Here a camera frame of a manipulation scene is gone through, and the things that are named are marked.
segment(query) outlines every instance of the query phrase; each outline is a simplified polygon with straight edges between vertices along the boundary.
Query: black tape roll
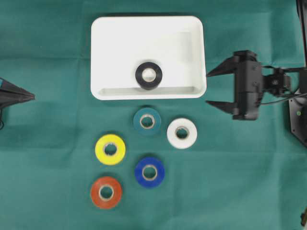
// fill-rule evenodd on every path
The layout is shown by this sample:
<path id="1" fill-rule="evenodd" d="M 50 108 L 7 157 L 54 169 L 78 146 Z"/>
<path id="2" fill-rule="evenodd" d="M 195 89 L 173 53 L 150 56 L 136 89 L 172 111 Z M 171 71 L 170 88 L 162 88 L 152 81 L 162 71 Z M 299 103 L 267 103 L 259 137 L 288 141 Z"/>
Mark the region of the black tape roll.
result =
<path id="1" fill-rule="evenodd" d="M 153 69 L 155 71 L 155 79 L 153 81 L 145 81 L 142 73 L 144 69 Z M 152 62 L 145 62 L 140 64 L 135 71 L 135 78 L 138 84 L 145 90 L 152 90 L 156 88 L 162 80 L 162 70 L 157 64 Z"/>

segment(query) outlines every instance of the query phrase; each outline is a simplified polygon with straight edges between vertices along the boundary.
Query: white tape roll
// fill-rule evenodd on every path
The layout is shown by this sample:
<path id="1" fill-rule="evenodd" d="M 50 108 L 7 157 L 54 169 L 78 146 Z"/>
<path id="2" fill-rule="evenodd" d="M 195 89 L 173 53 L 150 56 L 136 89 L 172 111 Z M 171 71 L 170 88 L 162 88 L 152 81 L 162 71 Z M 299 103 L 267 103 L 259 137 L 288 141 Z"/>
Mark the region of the white tape roll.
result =
<path id="1" fill-rule="evenodd" d="M 177 131 L 184 129 L 187 132 L 185 138 L 177 136 Z M 186 149 L 192 146 L 197 139 L 197 128 L 193 122 L 186 118 L 178 118 L 172 121 L 167 128 L 167 139 L 177 149 Z"/>

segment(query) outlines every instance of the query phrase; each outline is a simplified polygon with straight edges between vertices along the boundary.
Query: tape roll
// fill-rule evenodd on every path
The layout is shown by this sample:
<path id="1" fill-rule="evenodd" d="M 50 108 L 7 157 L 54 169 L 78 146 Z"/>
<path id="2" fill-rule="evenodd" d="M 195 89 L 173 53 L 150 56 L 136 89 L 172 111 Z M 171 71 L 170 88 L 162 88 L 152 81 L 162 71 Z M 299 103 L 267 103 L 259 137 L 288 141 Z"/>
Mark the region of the tape roll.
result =
<path id="1" fill-rule="evenodd" d="M 102 197 L 101 191 L 104 187 L 111 188 L 111 197 Z M 99 178 L 93 183 L 90 193 L 94 205 L 98 208 L 110 209 L 115 207 L 121 200 L 122 189 L 120 183 L 116 179 L 110 176 L 105 176 Z"/>
<path id="2" fill-rule="evenodd" d="M 184 129 L 187 136 L 180 138 L 177 132 Z M 172 121 L 167 128 L 167 139 L 169 143 L 177 149 L 186 149 L 192 146 L 197 139 L 197 128 L 193 122 L 186 118 L 178 118 Z"/>
<path id="3" fill-rule="evenodd" d="M 153 178 L 147 178 L 144 174 L 146 168 L 151 167 L 155 170 Z M 134 169 L 137 182 L 145 188 L 157 187 L 164 179 L 165 171 L 160 160 L 154 157 L 145 157 L 139 161 Z"/>
<path id="4" fill-rule="evenodd" d="M 142 120 L 147 117 L 151 118 L 152 120 L 152 125 L 150 126 L 145 126 L 142 124 Z M 156 110 L 152 108 L 143 108 L 134 115 L 133 126 L 139 133 L 150 136 L 160 130 L 161 117 Z"/>
<path id="5" fill-rule="evenodd" d="M 108 145 L 115 145 L 116 152 L 112 155 L 108 155 L 105 149 Z M 115 134 L 107 134 L 102 136 L 96 143 L 95 153 L 97 159 L 107 165 L 114 165 L 121 162 L 126 154 L 126 146 L 124 141 Z"/>
<path id="6" fill-rule="evenodd" d="M 153 70 L 155 72 L 155 77 L 146 80 L 143 76 L 143 72 L 146 70 Z M 138 84 L 145 90 L 152 90 L 156 88 L 162 80 L 162 70 L 161 68 L 152 62 L 145 62 L 140 64 L 135 71 L 135 79 Z"/>

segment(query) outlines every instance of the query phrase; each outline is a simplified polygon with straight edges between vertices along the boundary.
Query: green cloth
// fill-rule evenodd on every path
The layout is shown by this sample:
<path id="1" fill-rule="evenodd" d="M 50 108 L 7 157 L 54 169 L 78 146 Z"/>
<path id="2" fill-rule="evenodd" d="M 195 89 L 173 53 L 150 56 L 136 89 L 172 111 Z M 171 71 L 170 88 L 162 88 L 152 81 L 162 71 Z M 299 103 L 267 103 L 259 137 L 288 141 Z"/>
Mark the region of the green cloth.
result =
<path id="1" fill-rule="evenodd" d="M 1 0 L 0 77 L 36 94 L 36 101 L 4 110 L 0 229 L 301 229 L 307 150 L 289 131 L 288 103 L 262 106 L 257 121 L 233 121 L 204 102 L 232 101 L 230 75 L 208 79 L 199 99 L 104 102 L 92 96 L 91 23 L 129 13 L 199 17 L 207 71 L 245 49 L 265 65 L 304 64 L 295 0 Z M 133 128 L 133 115 L 144 105 L 162 117 L 153 137 Z M 186 150 L 166 138 L 167 125 L 180 116 L 198 129 L 197 142 Z M 95 157 L 105 133 L 126 142 L 118 165 Z M 165 166 L 155 189 L 141 187 L 133 174 L 149 153 Z M 111 210 L 90 199 L 92 183 L 103 175 L 123 187 Z"/>

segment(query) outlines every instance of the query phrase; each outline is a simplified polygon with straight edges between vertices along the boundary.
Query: blue tape roll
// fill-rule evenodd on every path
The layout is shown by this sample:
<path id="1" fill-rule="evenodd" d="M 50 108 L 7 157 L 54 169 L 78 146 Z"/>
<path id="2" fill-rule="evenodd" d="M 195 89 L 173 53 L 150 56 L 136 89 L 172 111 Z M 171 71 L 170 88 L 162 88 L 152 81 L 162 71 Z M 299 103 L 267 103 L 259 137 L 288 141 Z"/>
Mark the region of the blue tape roll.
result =
<path id="1" fill-rule="evenodd" d="M 145 117 L 150 117 L 153 121 L 153 125 L 151 127 L 144 127 L 141 123 L 141 119 Z M 152 108 L 143 108 L 140 109 L 133 118 L 133 126 L 134 128 L 143 135 L 153 135 L 160 130 L 161 127 L 161 117 L 159 113 Z"/>
<path id="2" fill-rule="evenodd" d="M 147 179 L 143 174 L 144 169 L 148 166 L 154 167 L 156 170 L 156 175 L 152 179 Z M 154 157 L 145 157 L 140 160 L 135 167 L 134 175 L 140 185 L 145 188 L 153 188 L 158 186 L 163 181 L 165 171 L 160 160 Z"/>

